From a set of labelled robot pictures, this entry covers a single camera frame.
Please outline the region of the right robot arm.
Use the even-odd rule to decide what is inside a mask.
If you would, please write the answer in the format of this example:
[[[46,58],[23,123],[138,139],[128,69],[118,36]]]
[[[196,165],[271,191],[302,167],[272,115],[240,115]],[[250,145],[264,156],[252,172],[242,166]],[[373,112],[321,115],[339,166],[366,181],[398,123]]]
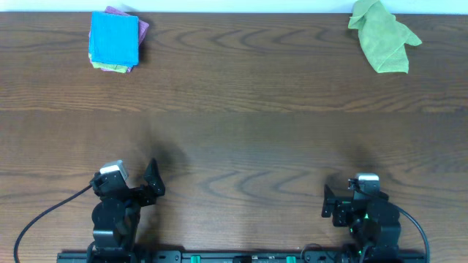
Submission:
[[[345,245],[335,262],[401,263],[398,240],[400,212],[390,205],[377,181],[349,180],[351,197],[336,196],[324,186],[322,217],[335,227],[347,227],[354,245]]]

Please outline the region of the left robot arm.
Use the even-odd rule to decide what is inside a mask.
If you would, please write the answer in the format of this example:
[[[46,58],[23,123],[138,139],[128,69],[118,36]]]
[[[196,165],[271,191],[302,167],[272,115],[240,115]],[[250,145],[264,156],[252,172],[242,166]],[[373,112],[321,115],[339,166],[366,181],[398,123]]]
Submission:
[[[94,241],[86,252],[87,262],[150,262],[151,255],[135,245],[142,207],[155,205],[165,195],[165,185],[155,159],[151,159],[143,179],[145,185],[130,188],[122,160],[104,164],[94,174],[90,186],[100,203],[91,214]]]

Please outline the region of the green microfiber cloth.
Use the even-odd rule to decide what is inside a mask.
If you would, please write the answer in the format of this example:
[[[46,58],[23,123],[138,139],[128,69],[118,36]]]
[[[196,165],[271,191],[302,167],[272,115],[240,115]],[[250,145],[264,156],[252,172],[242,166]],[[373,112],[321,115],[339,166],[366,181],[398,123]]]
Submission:
[[[405,46],[422,44],[421,39],[398,22],[379,0],[356,1],[348,28],[358,31],[361,49],[378,73],[407,73],[410,64]]]

